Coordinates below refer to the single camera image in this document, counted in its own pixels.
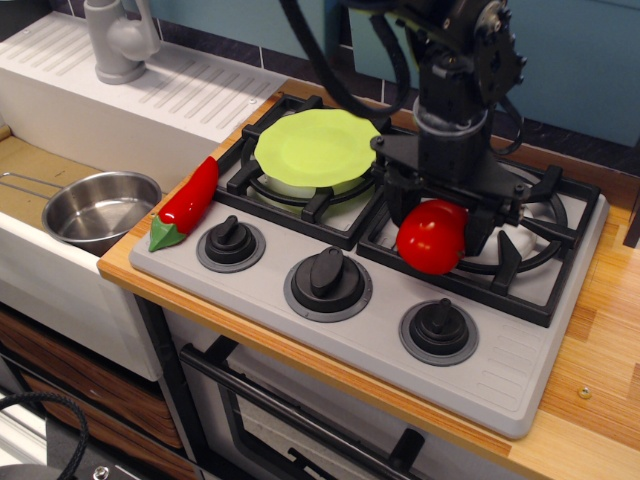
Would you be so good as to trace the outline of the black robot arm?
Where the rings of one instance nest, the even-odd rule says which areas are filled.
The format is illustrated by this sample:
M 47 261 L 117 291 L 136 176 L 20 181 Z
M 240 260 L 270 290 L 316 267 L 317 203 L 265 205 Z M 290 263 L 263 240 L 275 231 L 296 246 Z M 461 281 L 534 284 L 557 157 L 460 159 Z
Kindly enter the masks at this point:
M 494 229 L 516 225 L 529 196 L 491 146 L 494 111 L 522 81 L 511 12 L 503 1 L 350 1 L 380 25 L 405 30 L 419 75 L 413 136 L 385 134 L 371 145 L 383 169 L 386 203 L 401 224 L 427 196 L 466 208 L 464 248 L 479 255 Z

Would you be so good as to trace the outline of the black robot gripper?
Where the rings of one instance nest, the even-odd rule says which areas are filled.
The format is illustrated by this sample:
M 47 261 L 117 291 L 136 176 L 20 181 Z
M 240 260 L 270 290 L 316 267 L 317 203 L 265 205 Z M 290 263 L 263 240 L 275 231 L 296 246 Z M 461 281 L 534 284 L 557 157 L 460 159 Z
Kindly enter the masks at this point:
M 517 225 L 530 189 L 499 165 L 491 147 L 494 115 L 482 112 L 466 125 L 428 114 L 414 134 L 396 131 L 391 120 L 373 122 L 371 140 L 390 218 L 401 226 L 430 196 L 470 211 L 464 228 L 465 255 L 482 253 L 497 226 Z

